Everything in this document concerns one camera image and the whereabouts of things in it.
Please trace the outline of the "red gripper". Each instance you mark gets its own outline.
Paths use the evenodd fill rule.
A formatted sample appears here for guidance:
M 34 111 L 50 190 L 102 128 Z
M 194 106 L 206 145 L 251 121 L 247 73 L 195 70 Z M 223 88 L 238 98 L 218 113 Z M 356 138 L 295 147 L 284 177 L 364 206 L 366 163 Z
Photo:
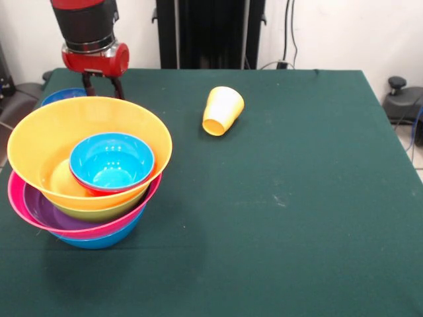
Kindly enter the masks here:
M 91 74 L 96 73 L 111 77 L 116 98 L 124 100 L 124 92 L 120 81 L 128 69 L 130 53 L 125 43 L 116 42 L 107 50 L 97 53 L 74 53 L 66 45 L 62 46 L 62 60 L 65 66 L 74 72 L 82 73 L 82 82 L 87 96 L 95 96 L 95 88 L 91 83 Z

